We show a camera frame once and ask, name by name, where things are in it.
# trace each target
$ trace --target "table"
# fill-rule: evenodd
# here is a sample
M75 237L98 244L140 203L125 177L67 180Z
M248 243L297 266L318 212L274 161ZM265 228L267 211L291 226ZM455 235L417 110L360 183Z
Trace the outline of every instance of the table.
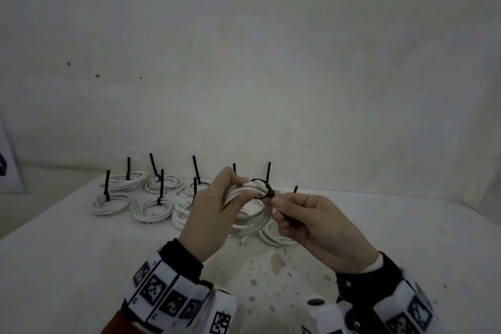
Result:
M126 283L146 257L180 231L142 224L131 212L89 212L103 177L0 241L0 332L97 333L119 309ZM291 191L291 188L278 188ZM501 327L501 229L448 201L299 190L332 199L368 239L420 282L453 333ZM139 200L153 195L142 191ZM295 303L335 300L335 274L299 246L229 238L202 278L239 300L232 333L298 334Z

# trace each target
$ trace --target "table surface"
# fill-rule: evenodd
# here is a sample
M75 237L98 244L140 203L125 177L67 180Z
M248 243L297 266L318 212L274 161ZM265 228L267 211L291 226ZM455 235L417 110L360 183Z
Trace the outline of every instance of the table surface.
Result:
M100 332L136 269L179 235L170 219L142 224L131 212L92 215L89 207L102 193L102 181L92 180L0 241L0 332ZM447 201L299 192L332 199L378 249L410 270L451 332L499 332L497 226ZM134 197L144 201L153 195L142 191ZM238 298L233 333L298 334L299 299L338 295L335 274L306 250L270 247L258 238L244 245L229 238L205 263L202 278Z

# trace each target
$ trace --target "left hand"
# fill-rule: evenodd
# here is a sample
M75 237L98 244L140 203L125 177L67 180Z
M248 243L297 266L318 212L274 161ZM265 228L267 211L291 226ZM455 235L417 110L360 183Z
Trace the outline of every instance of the left hand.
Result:
M227 166L207 189L197 192L178 240L202 263L222 247L241 208L258 197L256 192L247 190L222 209L226 191L233 185L241 187L248 181L248 177L239 177Z

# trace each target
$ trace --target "fingernail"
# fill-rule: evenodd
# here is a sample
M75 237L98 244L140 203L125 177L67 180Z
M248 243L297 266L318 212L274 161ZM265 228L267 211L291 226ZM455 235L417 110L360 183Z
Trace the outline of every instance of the fingernail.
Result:
M282 200L279 197L273 197L272 198L272 205L279 207L282 205Z

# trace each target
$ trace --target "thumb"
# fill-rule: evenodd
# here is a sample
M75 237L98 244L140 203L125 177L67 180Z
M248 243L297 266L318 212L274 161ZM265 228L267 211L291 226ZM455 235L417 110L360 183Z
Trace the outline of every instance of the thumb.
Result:
M229 205L226 206L225 210L222 213L229 218L234 219L240 212L241 208L245 204L247 204L247 202L252 201L256 197L258 197L258 194L255 191L246 190L235 197L233 201L231 201Z
M316 224L315 209L298 206L278 196L272 198L272 206L282 214L297 219L307 226Z

